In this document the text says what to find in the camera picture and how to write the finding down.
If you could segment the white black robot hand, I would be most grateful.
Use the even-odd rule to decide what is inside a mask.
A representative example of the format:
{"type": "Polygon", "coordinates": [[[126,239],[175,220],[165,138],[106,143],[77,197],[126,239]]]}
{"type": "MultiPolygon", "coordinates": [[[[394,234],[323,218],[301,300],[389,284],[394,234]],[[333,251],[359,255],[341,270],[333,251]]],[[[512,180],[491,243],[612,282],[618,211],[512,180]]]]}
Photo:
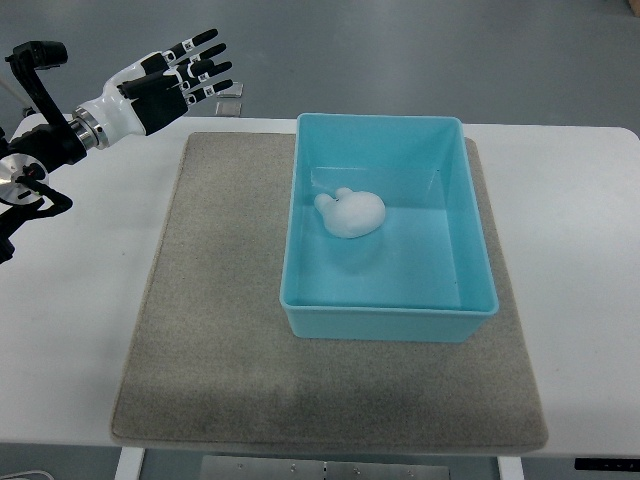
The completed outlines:
{"type": "Polygon", "coordinates": [[[105,149],[129,135],[149,136],[194,105],[233,86],[223,75],[232,63],[213,28],[151,52],[106,81],[101,96],[76,107],[70,126],[84,147],[105,149]]]}

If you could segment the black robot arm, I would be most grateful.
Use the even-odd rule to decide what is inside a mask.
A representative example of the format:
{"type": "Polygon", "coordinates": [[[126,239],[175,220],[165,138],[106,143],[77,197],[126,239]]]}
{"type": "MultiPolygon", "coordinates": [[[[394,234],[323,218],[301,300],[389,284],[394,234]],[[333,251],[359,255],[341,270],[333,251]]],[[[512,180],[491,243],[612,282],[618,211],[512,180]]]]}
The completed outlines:
{"type": "Polygon", "coordinates": [[[1,140],[1,261],[13,257],[10,237],[26,222],[50,218],[71,209],[73,201],[48,185],[49,175],[86,156],[87,147],[53,101],[37,72],[68,60],[55,41],[29,41],[6,58],[11,71],[46,122],[11,140],[1,140]]]}

